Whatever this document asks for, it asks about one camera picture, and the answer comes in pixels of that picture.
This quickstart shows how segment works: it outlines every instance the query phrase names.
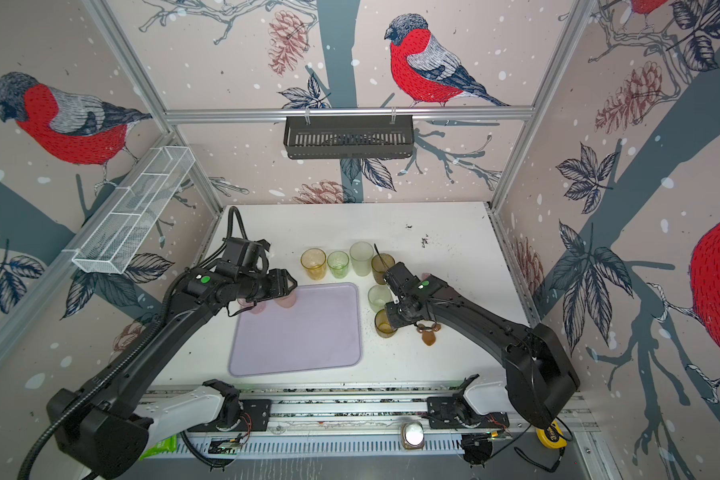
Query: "black wire basket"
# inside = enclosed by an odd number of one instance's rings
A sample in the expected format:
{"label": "black wire basket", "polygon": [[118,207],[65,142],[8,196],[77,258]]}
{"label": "black wire basket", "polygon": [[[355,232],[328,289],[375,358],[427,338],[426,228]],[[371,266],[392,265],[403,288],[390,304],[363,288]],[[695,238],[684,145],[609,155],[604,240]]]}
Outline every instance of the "black wire basket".
{"label": "black wire basket", "polygon": [[307,123],[288,117],[283,139],[288,157],[408,158],[413,155],[413,117],[397,115],[319,116]]}

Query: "white mesh shelf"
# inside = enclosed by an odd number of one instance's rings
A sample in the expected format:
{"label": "white mesh shelf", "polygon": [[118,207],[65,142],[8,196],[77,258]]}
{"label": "white mesh shelf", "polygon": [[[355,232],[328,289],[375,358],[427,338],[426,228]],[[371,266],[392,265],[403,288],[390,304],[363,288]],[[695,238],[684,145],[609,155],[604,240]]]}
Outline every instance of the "white mesh shelf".
{"label": "white mesh shelf", "polygon": [[187,147],[154,149],[154,157],[72,262],[85,272],[122,274],[157,217],[195,163]]}

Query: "clear glass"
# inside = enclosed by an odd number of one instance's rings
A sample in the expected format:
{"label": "clear glass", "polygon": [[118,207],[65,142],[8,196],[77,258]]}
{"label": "clear glass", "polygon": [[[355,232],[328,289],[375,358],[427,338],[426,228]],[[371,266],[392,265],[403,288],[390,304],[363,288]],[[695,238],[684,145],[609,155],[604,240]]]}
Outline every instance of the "clear glass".
{"label": "clear glass", "polygon": [[387,302],[392,302],[392,292],[386,285],[374,285],[368,291],[368,302],[374,312],[384,308]]}
{"label": "clear glass", "polygon": [[319,248],[310,248],[302,254],[302,266],[309,278],[322,280],[326,276],[326,252]]}
{"label": "clear glass", "polygon": [[349,255],[342,251],[328,255],[328,268],[336,278],[344,278],[349,273]]}
{"label": "clear glass", "polygon": [[349,249],[352,258],[352,268],[358,276],[371,273],[371,258],[373,258],[373,245],[368,242],[357,242]]}
{"label": "clear glass", "polygon": [[386,310],[380,310],[376,313],[373,322],[376,325],[376,333],[383,339],[388,339],[398,331],[398,329],[392,328],[392,325],[389,324]]}
{"label": "clear glass", "polygon": [[394,265],[394,258],[389,254],[381,254],[373,257],[371,266],[373,267],[373,279],[379,285],[386,285],[387,282],[384,280],[384,274],[387,273],[387,269]]}
{"label": "clear glass", "polygon": [[[248,302],[246,302],[245,300],[243,300],[242,298],[241,298],[241,299],[238,299],[237,302],[240,304],[240,306],[241,306],[242,308],[247,308],[247,307],[253,305],[253,303],[248,303]],[[258,302],[258,303],[256,304],[256,306],[254,306],[253,308],[251,308],[251,309],[248,310],[248,311],[249,311],[250,313],[252,313],[252,314],[255,315],[255,314],[257,314],[257,313],[263,312],[265,308],[266,308],[266,302]]]}
{"label": "clear glass", "polygon": [[275,298],[275,303],[280,305],[282,308],[291,308],[296,303],[296,290],[290,293],[290,295],[281,296]]}

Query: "white table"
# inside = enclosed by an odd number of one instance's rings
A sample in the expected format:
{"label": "white table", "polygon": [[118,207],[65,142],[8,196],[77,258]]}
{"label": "white table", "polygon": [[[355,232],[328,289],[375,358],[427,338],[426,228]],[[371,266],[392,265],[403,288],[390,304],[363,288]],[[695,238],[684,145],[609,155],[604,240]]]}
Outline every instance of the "white table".
{"label": "white table", "polygon": [[[154,381],[154,387],[199,385],[220,379],[239,388],[348,388],[452,385],[479,373],[504,378],[504,369],[485,350],[443,326],[426,346],[415,327],[383,339],[374,331],[368,305],[373,275],[330,272],[315,282],[299,259],[307,248],[326,254],[349,252],[356,241],[376,243],[421,276],[429,272],[466,298],[513,322],[528,324],[485,207],[479,202],[416,204],[243,205],[240,213],[251,240],[272,244],[271,268],[287,268],[299,285],[352,282],[360,291],[362,359],[351,367],[235,378],[228,372],[237,318],[225,310],[201,327]],[[226,212],[209,251],[226,234]],[[234,235],[240,235],[237,226]]]}

